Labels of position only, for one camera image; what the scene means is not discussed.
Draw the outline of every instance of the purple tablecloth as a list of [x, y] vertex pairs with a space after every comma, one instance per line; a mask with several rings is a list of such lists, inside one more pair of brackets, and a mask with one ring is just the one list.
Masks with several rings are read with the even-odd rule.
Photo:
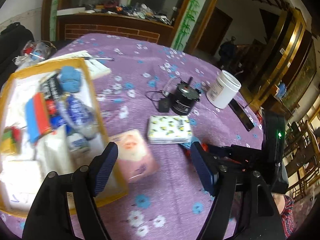
[[[146, 136], [148, 118], [160, 115], [145, 92], [160, 90], [171, 77], [187, 81], [201, 89], [213, 82], [220, 70], [196, 57], [154, 43], [105, 34], [87, 34], [57, 53], [87, 50], [91, 55], [115, 58], [101, 61], [112, 74], [94, 81], [105, 127], [110, 136], [139, 129]], [[245, 105], [238, 93], [235, 99]], [[202, 96], [190, 114], [193, 133], [201, 140], [217, 146], [237, 144], [260, 148], [261, 125], [254, 113], [248, 114], [255, 123], [250, 132], [244, 128], [230, 107], [215, 108]], [[114, 240], [196, 239], [212, 205], [210, 194], [204, 191], [199, 177], [177, 144], [149, 145], [161, 169], [129, 185], [129, 194], [99, 208], [102, 220]], [[1, 214], [8, 227], [22, 235], [24, 220]], [[133, 217], [139, 223], [132, 222]], [[77, 236], [83, 237], [77, 217], [72, 217]], [[230, 218], [225, 237], [233, 234], [236, 221]]]

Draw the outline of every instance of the black smartphone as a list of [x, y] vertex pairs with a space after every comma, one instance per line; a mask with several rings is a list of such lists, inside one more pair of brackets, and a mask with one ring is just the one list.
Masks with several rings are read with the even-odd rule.
[[239, 105], [239, 103], [232, 99], [229, 103], [229, 106], [232, 109], [232, 111], [238, 116], [238, 118], [240, 119], [244, 127], [247, 129], [247, 131], [250, 131], [254, 127], [254, 125], [245, 113], [245, 111]]

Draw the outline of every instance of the doorway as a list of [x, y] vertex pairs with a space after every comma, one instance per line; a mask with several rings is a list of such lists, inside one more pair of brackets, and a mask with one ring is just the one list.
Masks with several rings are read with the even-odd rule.
[[232, 18], [215, 8], [196, 50], [212, 59], [232, 22]]

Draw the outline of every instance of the lemon print tissue box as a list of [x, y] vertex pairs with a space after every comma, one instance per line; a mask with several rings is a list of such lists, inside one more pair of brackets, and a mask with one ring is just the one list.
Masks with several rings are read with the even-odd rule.
[[192, 130], [187, 116], [156, 116], [149, 120], [148, 140], [151, 144], [191, 142]]

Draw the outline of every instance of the screw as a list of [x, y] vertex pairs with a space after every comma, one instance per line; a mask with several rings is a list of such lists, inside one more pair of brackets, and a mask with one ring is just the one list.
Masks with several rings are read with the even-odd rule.
[[252, 174], [257, 178], [261, 176], [259, 171], [253, 171]]
[[54, 176], [56, 176], [55, 171], [51, 171], [51, 172], [48, 173], [48, 177], [49, 178], [53, 178]]
[[89, 167], [87, 165], [83, 165], [80, 167], [81, 172], [86, 172], [88, 169], [89, 169]]
[[225, 166], [225, 165], [219, 165], [219, 169], [220, 169], [220, 171], [222, 171], [222, 172], [226, 172], [226, 171], [228, 170], [228, 167]]

